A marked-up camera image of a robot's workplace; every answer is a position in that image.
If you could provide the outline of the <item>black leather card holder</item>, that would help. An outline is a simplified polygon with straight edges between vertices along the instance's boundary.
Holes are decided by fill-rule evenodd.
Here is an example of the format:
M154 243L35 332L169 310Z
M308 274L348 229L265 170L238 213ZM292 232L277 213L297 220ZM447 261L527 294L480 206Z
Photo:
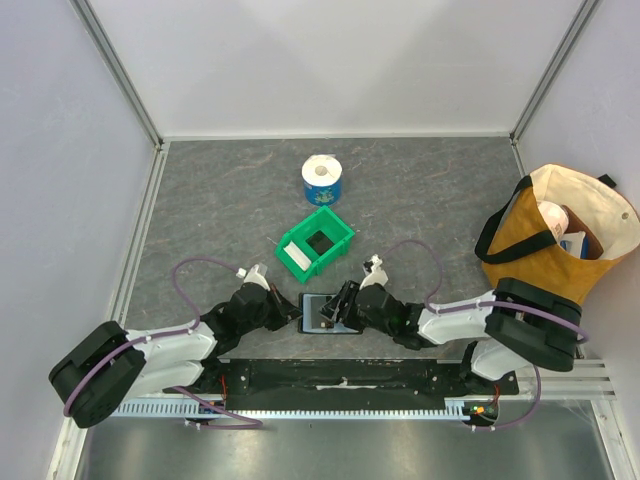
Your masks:
M336 323L321 313L322 308L333 299L333 295L302 293L299 308L302 316L298 321L298 332L307 335L358 335L357 330Z

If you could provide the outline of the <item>green plastic bin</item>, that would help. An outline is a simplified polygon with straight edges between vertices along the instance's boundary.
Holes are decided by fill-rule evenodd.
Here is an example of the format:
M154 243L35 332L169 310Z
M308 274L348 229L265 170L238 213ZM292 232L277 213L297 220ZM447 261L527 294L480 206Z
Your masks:
M275 256L304 284L346 255L354 237L351 227L329 207L322 206L283 235Z

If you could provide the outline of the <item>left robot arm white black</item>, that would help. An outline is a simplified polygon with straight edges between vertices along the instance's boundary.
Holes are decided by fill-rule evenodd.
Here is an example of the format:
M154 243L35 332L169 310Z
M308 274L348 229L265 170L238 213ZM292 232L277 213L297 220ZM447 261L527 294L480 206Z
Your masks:
M126 400L176 387L216 388L218 356L257 329L276 331L302 311L272 285L245 283L199 320L177 327L126 330L97 326L50 371L63 414L82 429L113 414Z

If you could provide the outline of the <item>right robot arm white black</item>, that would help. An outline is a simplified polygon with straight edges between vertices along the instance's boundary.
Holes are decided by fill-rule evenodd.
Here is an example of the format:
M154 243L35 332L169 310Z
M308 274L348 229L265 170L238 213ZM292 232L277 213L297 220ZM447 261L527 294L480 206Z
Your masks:
M362 287L348 281L319 314L324 326L374 329L410 350L469 340L470 353L457 377L473 394L527 365L569 372L577 346L588 340L577 303L515 278L447 304L404 303L379 283Z

